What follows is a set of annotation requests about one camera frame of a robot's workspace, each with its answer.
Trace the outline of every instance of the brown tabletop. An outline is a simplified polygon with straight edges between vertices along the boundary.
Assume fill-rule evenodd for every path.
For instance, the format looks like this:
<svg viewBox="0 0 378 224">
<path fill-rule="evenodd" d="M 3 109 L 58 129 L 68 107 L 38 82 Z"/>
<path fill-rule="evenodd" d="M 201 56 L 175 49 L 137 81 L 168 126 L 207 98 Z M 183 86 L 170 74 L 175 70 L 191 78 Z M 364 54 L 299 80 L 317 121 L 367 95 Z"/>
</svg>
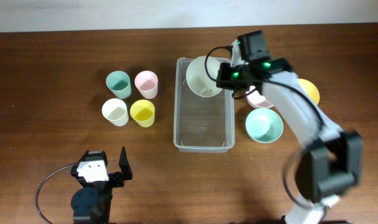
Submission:
<svg viewBox="0 0 378 224">
<path fill-rule="evenodd" d="M 319 107 L 364 138 L 361 185 L 327 219 L 378 223 L 378 24 L 0 34 L 0 223 L 42 223 L 34 195 L 49 173 L 86 150 L 106 151 L 108 171 L 116 172 L 121 146 L 134 179 L 114 189 L 111 222 L 240 223 L 289 212 L 282 164 L 298 141 L 286 123 L 276 142 L 251 140 L 245 99 L 235 102 L 236 144 L 227 153 L 182 153 L 173 145 L 178 58 L 205 55 L 258 29 L 273 56 L 318 87 Z M 142 70 L 159 76 L 150 128 L 132 119 L 119 128 L 103 118 L 102 104 L 114 97 L 105 78 L 114 70 L 131 80 Z M 138 99 L 133 86 L 126 103 Z M 70 199 L 80 187 L 69 171 L 50 179 L 40 194 L 45 216 L 72 223 Z"/>
</svg>

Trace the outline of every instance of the plastic cup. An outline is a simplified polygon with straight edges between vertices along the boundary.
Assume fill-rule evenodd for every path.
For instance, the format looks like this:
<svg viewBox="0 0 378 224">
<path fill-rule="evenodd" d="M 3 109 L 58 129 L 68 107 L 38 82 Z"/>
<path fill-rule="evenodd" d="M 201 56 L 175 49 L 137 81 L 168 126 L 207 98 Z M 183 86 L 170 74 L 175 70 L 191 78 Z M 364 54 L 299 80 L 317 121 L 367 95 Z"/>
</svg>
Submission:
<svg viewBox="0 0 378 224">
<path fill-rule="evenodd" d="M 127 105 L 120 99 L 110 99 L 102 106 L 102 115 L 116 126 L 124 126 L 128 122 Z"/>
<path fill-rule="evenodd" d="M 221 88 L 216 87 L 216 83 L 211 80 L 206 73 L 204 66 L 206 56 L 200 56 L 194 59 L 187 70 L 187 82 L 190 90 L 202 97 L 212 97 L 222 91 Z M 211 77 L 216 78 L 219 71 L 218 59 L 208 57 L 207 70 Z"/>
<path fill-rule="evenodd" d="M 144 128 L 148 128 L 154 123 L 155 108 L 149 100 L 138 100 L 131 106 L 129 113 Z"/>
<path fill-rule="evenodd" d="M 256 109 L 247 116 L 246 131 L 256 142 L 271 143 L 281 137 L 283 121 L 276 112 L 270 109 Z"/>
<path fill-rule="evenodd" d="M 106 86 L 120 99 L 131 96 L 131 83 L 127 73 L 115 71 L 106 78 Z"/>
<path fill-rule="evenodd" d="M 302 78 L 298 79 L 298 83 L 303 91 L 305 91 L 305 93 L 307 93 L 311 100 L 317 105 L 320 101 L 320 94 L 317 87 L 312 82 Z"/>
<path fill-rule="evenodd" d="M 248 94 L 250 91 L 252 91 L 255 88 L 256 88 L 255 86 L 251 86 L 250 90 L 247 91 L 246 93 Z M 255 109 L 257 109 L 257 108 L 271 108 L 271 107 L 274 106 L 271 102 L 267 101 L 264 96 L 259 94 L 259 92 L 257 90 L 247 96 L 247 102 L 249 102 L 249 104 Z"/>
<path fill-rule="evenodd" d="M 135 77 L 135 86 L 144 98 L 155 98 L 157 95 L 158 85 L 159 80 L 154 72 L 143 71 Z"/>
</svg>

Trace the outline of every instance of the robotic arm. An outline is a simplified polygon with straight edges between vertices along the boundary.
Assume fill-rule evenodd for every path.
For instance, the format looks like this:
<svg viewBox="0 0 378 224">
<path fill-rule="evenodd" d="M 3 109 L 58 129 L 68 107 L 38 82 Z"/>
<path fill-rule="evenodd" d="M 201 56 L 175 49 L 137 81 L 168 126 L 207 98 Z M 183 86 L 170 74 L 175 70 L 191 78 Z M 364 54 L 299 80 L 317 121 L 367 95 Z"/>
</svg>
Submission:
<svg viewBox="0 0 378 224">
<path fill-rule="evenodd" d="M 220 65 L 217 79 L 214 79 L 208 74 L 206 63 L 216 49 L 229 50 L 232 59 L 231 63 Z M 285 164 L 283 182 L 295 205 L 283 222 L 319 223 L 326 209 L 359 183 L 363 146 L 360 135 L 345 133 L 311 101 L 284 58 L 271 59 L 260 30 L 240 35 L 230 46 L 211 50 L 205 67 L 217 87 L 233 90 L 234 95 L 239 90 L 248 91 L 254 85 L 279 110 L 302 147 Z M 329 158 L 329 151 L 335 155 L 334 159 Z M 300 159 L 295 173 L 300 192 L 297 199 L 286 183 L 288 168 L 296 159 Z"/>
</svg>

